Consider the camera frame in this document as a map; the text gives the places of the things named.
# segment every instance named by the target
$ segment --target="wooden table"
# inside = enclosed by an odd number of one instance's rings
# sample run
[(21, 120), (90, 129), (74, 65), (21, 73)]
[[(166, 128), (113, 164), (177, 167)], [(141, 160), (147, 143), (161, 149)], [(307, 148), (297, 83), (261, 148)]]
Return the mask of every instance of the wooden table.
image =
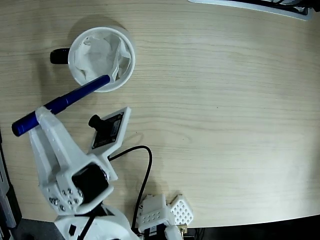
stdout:
[[(94, 114), (132, 108), (123, 146), (154, 155), (145, 194), (183, 193), (192, 227), (320, 214), (320, 14), (302, 21), (186, 0), (15, 0), (0, 3), (0, 127), (24, 218), (53, 221), (27, 134), (11, 124), (77, 87), (49, 54), (86, 29), (121, 25), (135, 39), (130, 80), (58, 115), (87, 151)], [(132, 217), (143, 150), (112, 162), (106, 204)]]

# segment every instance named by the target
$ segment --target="blue marker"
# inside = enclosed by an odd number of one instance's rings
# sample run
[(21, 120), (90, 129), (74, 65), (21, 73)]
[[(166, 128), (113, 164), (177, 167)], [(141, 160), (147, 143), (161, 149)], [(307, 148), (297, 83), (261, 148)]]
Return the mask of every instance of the blue marker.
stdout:
[[(87, 96), (88, 94), (94, 92), (95, 90), (101, 88), (102, 86), (108, 84), (110, 82), (110, 77), (108, 75), (103, 75), (98, 77), (95, 80), (88, 82), (87, 84), (63, 95), (59, 96), (56, 99), (48, 102), (44, 106), (51, 110), (51, 113), (54, 115), (62, 112), (71, 104), (74, 104), (76, 101), (82, 99), (83, 97)], [(22, 134), (28, 132), (29, 130), (33, 129), (39, 125), (35, 111), (30, 112), (28, 115), (20, 118), (19, 120), (15, 121), (11, 128), (14, 135), (17, 137), (21, 136)]]

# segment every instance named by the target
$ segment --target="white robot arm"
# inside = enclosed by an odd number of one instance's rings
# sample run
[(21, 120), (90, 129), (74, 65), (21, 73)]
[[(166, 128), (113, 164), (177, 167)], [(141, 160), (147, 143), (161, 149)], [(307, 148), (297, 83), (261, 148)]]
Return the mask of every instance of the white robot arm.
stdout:
[(166, 205), (163, 194), (140, 205), (138, 231), (119, 210), (102, 204), (118, 179), (109, 156), (122, 144), (131, 109), (126, 107), (102, 119), (93, 116), (96, 129), (88, 153), (73, 141), (64, 125), (45, 107), (35, 111), (39, 125), (29, 131), (42, 194), (58, 214), (55, 224), (70, 240), (182, 240), (177, 225), (193, 220), (182, 196)]

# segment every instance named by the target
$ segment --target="dark floor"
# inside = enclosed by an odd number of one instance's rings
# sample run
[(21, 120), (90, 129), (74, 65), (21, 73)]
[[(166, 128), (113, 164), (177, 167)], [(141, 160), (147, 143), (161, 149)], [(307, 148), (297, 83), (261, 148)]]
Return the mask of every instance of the dark floor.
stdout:
[[(198, 234), (195, 240), (318, 240), (319, 227), (320, 215), (317, 215), (264, 224), (208, 227), (203, 238)], [(194, 236), (195, 231), (194, 228), (188, 229), (189, 235)], [(35, 240), (64, 239), (51, 222), (22, 219), (13, 236), (15, 240), (29, 240), (28, 235), (33, 235)]]

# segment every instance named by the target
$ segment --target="mug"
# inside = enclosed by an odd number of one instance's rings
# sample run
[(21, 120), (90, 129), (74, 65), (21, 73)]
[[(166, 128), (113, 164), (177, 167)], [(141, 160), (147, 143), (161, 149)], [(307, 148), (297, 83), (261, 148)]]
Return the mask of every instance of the mug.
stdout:
[(131, 62), (128, 66), (128, 69), (119, 79), (117, 79), (113, 83), (108, 83), (105, 86), (102, 86), (101, 88), (97, 89), (95, 92), (107, 93), (120, 88), (129, 80), (130, 76), (132, 75), (132, 72), (134, 71), (135, 64), (136, 64), (136, 46), (129, 32), (122, 27), (99, 26), (99, 27), (88, 29), (83, 33), (81, 33), (73, 41), (70, 48), (59, 48), (59, 49), (53, 50), (50, 53), (50, 62), (52, 64), (68, 64), (70, 72), (73, 78), (75, 79), (75, 81), (81, 86), (87, 84), (88, 81), (86, 80), (85, 75), (82, 73), (81, 70), (79, 70), (75, 66), (75, 52), (85, 38), (91, 36), (94, 32), (105, 32), (105, 31), (108, 31), (117, 35), (126, 43), (126, 45), (128, 46), (128, 50), (131, 54)]

